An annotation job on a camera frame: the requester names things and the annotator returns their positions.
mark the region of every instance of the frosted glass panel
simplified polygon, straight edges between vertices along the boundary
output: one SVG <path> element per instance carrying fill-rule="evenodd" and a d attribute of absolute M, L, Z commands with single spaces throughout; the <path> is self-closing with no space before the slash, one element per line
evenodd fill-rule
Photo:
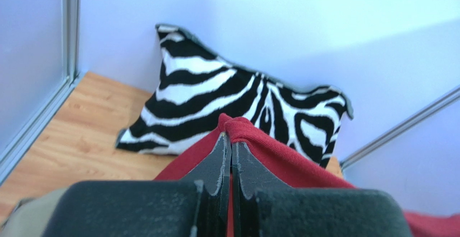
<path fill-rule="evenodd" d="M 64 81 L 62 1 L 0 0 L 0 158 Z"/>

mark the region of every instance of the red blanket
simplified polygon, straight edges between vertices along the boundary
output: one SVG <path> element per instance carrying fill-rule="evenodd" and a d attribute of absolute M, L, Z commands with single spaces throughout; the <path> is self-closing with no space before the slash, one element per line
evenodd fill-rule
<path fill-rule="evenodd" d="M 232 119 L 225 114 L 219 117 L 216 129 L 177 157 L 155 180 L 181 179 L 211 152 L 221 132 L 227 132 L 232 143 L 245 142 L 265 167 L 292 187 L 355 188 L 255 128 L 246 118 Z M 404 215 L 415 237 L 460 237 L 460 214 L 435 217 L 405 212 Z M 227 236 L 233 236 L 232 196 L 229 199 Z"/>

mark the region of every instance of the throw pillow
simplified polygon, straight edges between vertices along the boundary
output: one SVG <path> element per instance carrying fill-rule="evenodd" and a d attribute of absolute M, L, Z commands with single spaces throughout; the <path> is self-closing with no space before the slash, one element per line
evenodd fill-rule
<path fill-rule="evenodd" d="M 180 154 L 218 124 L 245 117 L 255 127 L 322 167 L 334 149 L 348 98 L 333 86 L 302 92 L 267 75 L 233 64 L 187 30 L 157 27 L 163 62 L 160 85 L 139 119 L 120 132 L 117 148 Z"/>

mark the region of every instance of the wooden floor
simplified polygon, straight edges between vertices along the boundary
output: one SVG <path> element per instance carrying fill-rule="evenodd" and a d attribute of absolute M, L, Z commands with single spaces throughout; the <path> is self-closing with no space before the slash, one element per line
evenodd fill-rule
<path fill-rule="evenodd" d="M 21 198 L 82 180 L 151 180 L 175 157 L 114 149 L 150 93 L 87 73 L 0 187 L 0 222 Z M 327 170 L 343 177 L 334 158 Z"/>

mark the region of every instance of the metal frame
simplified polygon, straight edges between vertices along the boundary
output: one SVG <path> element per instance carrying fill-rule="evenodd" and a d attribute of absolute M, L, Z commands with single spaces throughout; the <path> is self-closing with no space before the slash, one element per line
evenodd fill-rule
<path fill-rule="evenodd" d="M 0 184 L 15 168 L 79 81 L 77 67 L 79 0 L 63 0 L 62 13 L 64 81 L 6 147 L 6 154 L 0 157 Z"/>
<path fill-rule="evenodd" d="M 393 127 L 390 131 L 384 133 L 371 143 L 367 144 L 366 146 L 362 147 L 361 149 L 357 150 L 356 152 L 352 153 L 350 156 L 346 157 L 345 160 L 341 162 L 341 167 L 345 170 L 347 167 L 351 166 L 355 162 L 359 161 L 360 159 L 367 156 L 369 153 L 375 151 L 376 149 L 380 148 L 382 145 L 388 143 L 389 141 L 393 140 L 394 138 L 398 137 L 405 131 L 411 129 L 418 123 L 422 122 L 423 120 L 429 118 L 433 114 L 439 112 L 443 108 L 447 107 L 448 105 L 452 104 L 453 102 L 460 100 L 460 85 L 457 86 L 455 89 L 450 91 L 449 93 L 443 95 L 436 101 L 432 102 L 430 105 L 425 107 L 424 109 L 420 110 L 413 116 L 409 117 L 402 123 L 398 124 L 397 126 Z"/>

